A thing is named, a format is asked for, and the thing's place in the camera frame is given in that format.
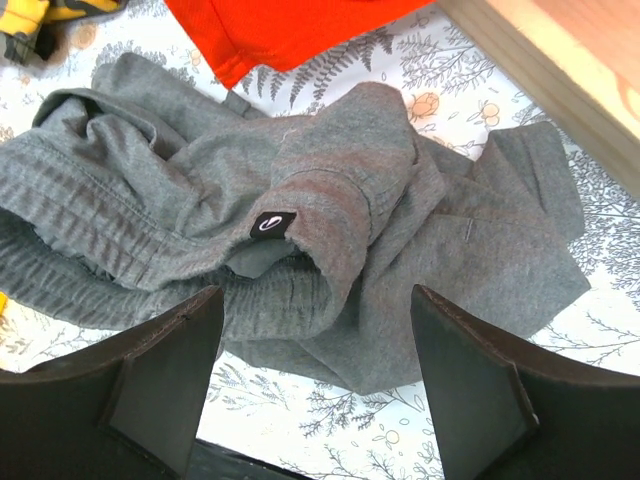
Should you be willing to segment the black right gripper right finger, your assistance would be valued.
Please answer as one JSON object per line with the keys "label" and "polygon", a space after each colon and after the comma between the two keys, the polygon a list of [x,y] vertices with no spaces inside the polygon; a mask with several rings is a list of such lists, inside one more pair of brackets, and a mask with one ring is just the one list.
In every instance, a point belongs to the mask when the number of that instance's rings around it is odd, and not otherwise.
{"label": "black right gripper right finger", "polygon": [[545,350],[420,285],[411,321],[445,478],[638,478],[638,377]]}

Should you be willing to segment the grey shorts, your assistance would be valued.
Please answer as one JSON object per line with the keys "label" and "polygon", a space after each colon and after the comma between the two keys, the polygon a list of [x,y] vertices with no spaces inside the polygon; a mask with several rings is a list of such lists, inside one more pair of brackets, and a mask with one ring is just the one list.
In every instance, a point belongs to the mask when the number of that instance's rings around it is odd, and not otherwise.
{"label": "grey shorts", "polygon": [[420,378],[415,285],[529,337],[588,291],[583,231],[553,125],[492,131],[470,160],[379,83],[269,118],[126,53],[1,146],[9,297],[123,330],[215,285],[229,352],[361,395]]}

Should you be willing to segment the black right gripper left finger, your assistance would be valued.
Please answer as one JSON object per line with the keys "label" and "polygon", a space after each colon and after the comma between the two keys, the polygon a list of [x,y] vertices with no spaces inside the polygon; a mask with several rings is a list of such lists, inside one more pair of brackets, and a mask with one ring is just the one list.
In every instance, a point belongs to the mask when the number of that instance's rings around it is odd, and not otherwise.
{"label": "black right gripper left finger", "polygon": [[185,478],[223,318],[223,293],[208,287],[89,347],[2,371],[2,478]]}

